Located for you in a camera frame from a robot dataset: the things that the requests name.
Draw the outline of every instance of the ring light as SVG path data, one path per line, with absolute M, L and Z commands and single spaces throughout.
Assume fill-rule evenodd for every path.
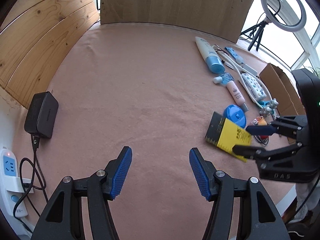
M 274 23 L 277 27 L 279 27 L 280 29 L 287 31 L 287 32 L 297 32 L 297 31 L 301 30 L 306 25 L 307 14 L 306 14 L 306 10 L 305 10 L 302 2 L 300 0 L 296 0 L 296 1 L 300 6 L 301 19 L 295 25 L 285 25 L 285 24 L 282 24 L 281 22 L 279 22 L 277 20 L 277 18 L 270 12 L 270 10 L 268 8 L 267 0 L 261 0 L 261 4 L 262 4 L 263 10 L 266 13 L 268 19 L 272 23 Z

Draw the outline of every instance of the molecular model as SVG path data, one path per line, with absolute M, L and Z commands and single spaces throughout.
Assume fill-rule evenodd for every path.
M 263 117 L 267 117 L 270 114 L 274 114 L 274 109 L 276 109 L 278 105 L 279 103 L 275 98 L 268 102 L 265 102 L 262 109 L 260 109 L 259 114 Z

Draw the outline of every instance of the blue object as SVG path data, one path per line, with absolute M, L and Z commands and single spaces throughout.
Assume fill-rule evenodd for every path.
M 4 163 L 4 174 L 7 176 L 17 176 L 16 173 L 16 164 L 13 158 L 8 156 L 3 156 L 3 163 Z
M 121 160 L 121 163 L 118 166 L 113 178 L 112 178 L 112 188 L 110 191 L 110 196 L 112 200 L 116 198 L 121 192 L 125 177 L 128 174 L 132 162 L 132 150 L 128 147 L 127 151 L 124 154 L 124 157 Z
M 236 54 L 236 52 L 233 50 L 233 48 L 225 47 L 225 49 L 231 54 L 232 57 L 234 57 L 234 59 L 240 58 L 240 56 L 238 54 Z
M 224 84 L 224 85 L 226 85 L 229 81 L 234 81 L 233 76 L 231 76 L 231 74 L 228 72 L 220 74 L 219 77 L 222 77 L 221 84 Z
M 205 62 L 212 73 L 220 74 L 225 71 L 221 59 L 217 56 L 209 56 L 205 59 Z
M 248 125 L 246 131 L 251 135 L 273 135 L 277 128 L 271 125 Z
M 205 197 L 206 200 L 209 200 L 211 197 L 209 189 L 209 179 L 203 170 L 203 167 L 193 149 L 189 152 L 189 162 L 193 171 L 193 174 L 196 178 L 200 193 Z
M 12 195 L 12 196 L 11 196 L 11 200 L 12 200 L 13 202 L 15 202 L 15 203 L 17 203 L 19 199 L 20 199 L 20 198 L 19 198 L 18 196 L 16 196 L 16 195 Z
M 244 128 L 247 124 L 247 119 L 244 115 L 244 111 L 236 105 L 230 105 L 228 106 L 224 112 L 223 116 L 232 122 L 234 122 L 236 125 L 240 126 L 241 128 Z
M 259 105 L 261 105 L 262 107 L 265 107 L 266 105 L 268 105 L 270 103 L 270 101 L 258 101 Z M 274 109 L 271 109 L 271 112 L 270 112 L 271 115 L 274 115 L 275 114 L 275 111 Z

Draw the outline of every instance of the small white bottle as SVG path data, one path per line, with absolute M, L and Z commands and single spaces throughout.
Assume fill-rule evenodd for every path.
M 233 99 L 235 100 L 236 104 L 244 111 L 247 112 L 249 109 L 245 104 L 245 99 L 241 94 L 239 88 L 233 81 L 229 81 L 227 83 L 227 89 L 229 90 L 230 94 L 232 95 Z

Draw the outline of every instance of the white bottle cap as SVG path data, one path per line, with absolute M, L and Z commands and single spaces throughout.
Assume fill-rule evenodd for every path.
M 245 103 L 243 103 L 240 108 L 242 109 L 242 111 L 247 112 L 249 111 L 249 108 L 247 107 L 247 105 Z
M 215 78 L 213 79 L 213 82 L 214 82 L 215 84 L 220 84 L 220 83 L 222 82 L 222 77 L 215 77 Z

